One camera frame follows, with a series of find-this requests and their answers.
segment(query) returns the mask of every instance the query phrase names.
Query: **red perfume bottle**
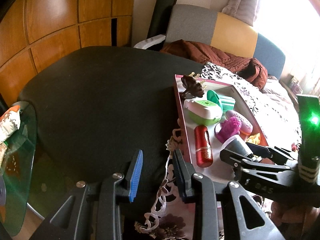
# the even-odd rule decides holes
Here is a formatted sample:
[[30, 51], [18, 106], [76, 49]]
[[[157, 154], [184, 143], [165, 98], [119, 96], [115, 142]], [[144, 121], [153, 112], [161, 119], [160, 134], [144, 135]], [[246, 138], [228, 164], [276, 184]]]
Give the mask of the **red perfume bottle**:
[[196, 161], [201, 168], [207, 168], [213, 163], [212, 149], [209, 139], [208, 128], [198, 125], [195, 128]]

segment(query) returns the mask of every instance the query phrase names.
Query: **brown blanket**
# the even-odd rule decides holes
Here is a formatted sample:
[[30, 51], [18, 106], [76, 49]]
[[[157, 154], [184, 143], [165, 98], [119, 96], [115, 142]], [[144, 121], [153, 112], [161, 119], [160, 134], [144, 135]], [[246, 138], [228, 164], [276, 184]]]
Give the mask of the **brown blanket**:
[[268, 72], [256, 58], [238, 57], [200, 42], [174, 41], [164, 46], [161, 52], [191, 59], [201, 64], [209, 61], [225, 67], [260, 90], [267, 82]]

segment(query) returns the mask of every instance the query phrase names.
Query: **white armrest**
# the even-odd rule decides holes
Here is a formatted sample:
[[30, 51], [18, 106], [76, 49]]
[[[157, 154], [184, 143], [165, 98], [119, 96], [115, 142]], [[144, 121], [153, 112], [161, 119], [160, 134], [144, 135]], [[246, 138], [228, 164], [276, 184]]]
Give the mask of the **white armrest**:
[[156, 45], [156, 44], [159, 44], [161, 43], [162, 41], [165, 40], [165, 35], [163, 34], [160, 34], [160, 35], [157, 35], [157, 36], [154, 36], [154, 37], [151, 37], [149, 39], [146, 39], [144, 41], [140, 41], [138, 42], [134, 48], [136, 49], [147, 49], [153, 45]]

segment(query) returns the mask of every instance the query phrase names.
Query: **lace tablecloth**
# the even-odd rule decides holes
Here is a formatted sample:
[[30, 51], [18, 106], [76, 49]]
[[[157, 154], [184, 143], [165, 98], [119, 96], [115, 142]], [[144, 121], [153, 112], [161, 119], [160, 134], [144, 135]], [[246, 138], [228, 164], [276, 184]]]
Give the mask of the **lace tablecloth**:
[[[269, 146], [291, 149], [292, 143], [301, 142], [298, 114], [290, 99], [282, 98], [277, 93], [268, 94], [267, 89], [262, 89], [262, 92], [265, 93], [263, 94], [257, 87], [226, 68], [209, 62], [204, 65], [200, 78], [222, 81], [236, 86], [260, 125]], [[170, 154], [165, 167], [165, 177], [151, 211], [145, 214], [146, 223], [145, 225], [135, 223], [138, 232], [149, 234], [156, 239], [188, 240], [192, 239], [193, 235], [195, 206], [182, 202], [173, 176], [172, 153], [174, 149], [182, 148], [179, 132], [180, 129], [173, 130], [173, 135], [166, 144]], [[269, 215], [270, 207], [271, 201], [265, 200], [261, 208]]]

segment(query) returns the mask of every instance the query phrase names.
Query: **wooden floor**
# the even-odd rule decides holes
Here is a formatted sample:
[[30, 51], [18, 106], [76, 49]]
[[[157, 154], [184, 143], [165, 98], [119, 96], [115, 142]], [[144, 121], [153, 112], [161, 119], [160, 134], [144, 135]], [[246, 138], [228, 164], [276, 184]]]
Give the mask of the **wooden floor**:
[[13, 240], [28, 240], [33, 232], [41, 224], [42, 220], [34, 214], [29, 208], [27, 208], [26, 216], [19, 234], [14, 236]]

